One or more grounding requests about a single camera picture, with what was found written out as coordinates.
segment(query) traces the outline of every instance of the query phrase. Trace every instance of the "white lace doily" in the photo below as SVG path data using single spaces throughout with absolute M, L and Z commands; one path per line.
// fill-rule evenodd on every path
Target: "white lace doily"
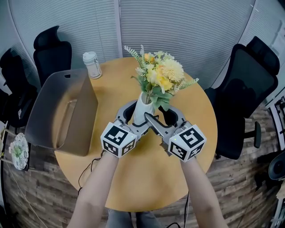
M 10 144 L 9 153 L 16 169 L 23 170 L 28 163 L 29 146 L 23 133 L 19 133 Z

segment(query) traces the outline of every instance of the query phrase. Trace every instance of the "forearm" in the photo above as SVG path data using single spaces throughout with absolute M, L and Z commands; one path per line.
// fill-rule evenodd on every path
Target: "forearm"
M 118 158 L 105 152 L 81 189 L 69 228 L 91 228 L 100 223 Z
M 227 227 L 216 193 L 197 160 L 193 158 L 186 163 L 181 162 L 181 167 L 199 227 Z

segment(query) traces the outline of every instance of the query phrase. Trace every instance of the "cream chrysanthemum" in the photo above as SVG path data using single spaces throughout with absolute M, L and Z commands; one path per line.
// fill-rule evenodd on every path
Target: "cream chrysanthemum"
M 161 68 L 163 76 L 170 81 L 179 82 L 185 78 L 182 65 L 176 60 L 166 59 L 161 62 L 161 66 L 163 66 Z

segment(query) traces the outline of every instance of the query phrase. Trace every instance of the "wooden floor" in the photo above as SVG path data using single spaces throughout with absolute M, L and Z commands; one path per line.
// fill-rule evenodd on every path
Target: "wooden floor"
M 277 203 L 275 197 L 278 191 L 277 187 L 268 191 L 263 185 L 255 193 L 253 177 L 255 173 L 265 169 L 256 163 L 256 158 L 276 151 L 278 148 L 275 128 L 269 112 L 265 108 L 259 107 L 251 119 L 246 120 L 246 131 L 254 129 L 255 121 L 261 125 L 261 147 L 259 149 L 254 148 L 253 139 L 246 139 L 241 157 L 237 161 L 226 158 L 214 159 L 207 173 L 218 196 L 224 218 L 230 228 L 237 227 L 252 197 L 253 200 L 239 226 L 240 228 L 266 227 Z M 9 143 L 6 144 L 6 156 L 8 156 L 8 146 Z M 26 198 L 47 227 L 65 228 L 74 210 L 77 191 L 63 175 L 53 151 L 33 146 L 30 164 L 35 167 L 35 170 L 28 172 L 17 171 L 10 165 L 9 169 L 8 164 L 4 165 L 6 200 L 11 205 L 13 212 L 19 212 L 17 219 L 20 227 L 44 227 L 32 212 L 25 200 Z M 185 202 L 186 198 L 184 197 L 168 207 L 154 211 L 163 227 L 173 222 L 183 225 Z M 104 212 L 100 227 L 105 227 L 106 220 L 107 210 Z M 191 204 L 187 227 L 197 227 Z

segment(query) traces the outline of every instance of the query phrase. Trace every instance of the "tabletop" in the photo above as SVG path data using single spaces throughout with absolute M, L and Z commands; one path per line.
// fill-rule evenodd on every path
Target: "tabletop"
M 114 121 L 121 106 L 138 99 L 141 93 L 138 82 L 130 78 L 136 76 L 137 66 L 132 57 L 101 64 L 102 76 L 91 79 L 98 109 L 88 155 L 80 157 L 55 151 L 59 166 L 76 189 L 79 189 L 81 173 L 94 158 L 100 156 L 100 136 L 108 122 Z M 196 124 L 206 136 L 207 142 L 196 158 L 204 172 L 207 172 L 217 144 L 216 117 L 209 99 L 199 84 L 194 84 L 179 91 L 170 104 L 180 109 L 186 119 Z M 164 122 L 159 110 L 157 114 L 159 120 Z M 161 138 L 149 130 L 130 153 L 120 158 L 106 202 L 107 208 L 127 212 L 150 211 L 165 207 L 187 194 L 180 160 L 176 156 L 168 157 L 160 143 Z M 89 174 L 90 168 L 80 178 L 81 186 Z

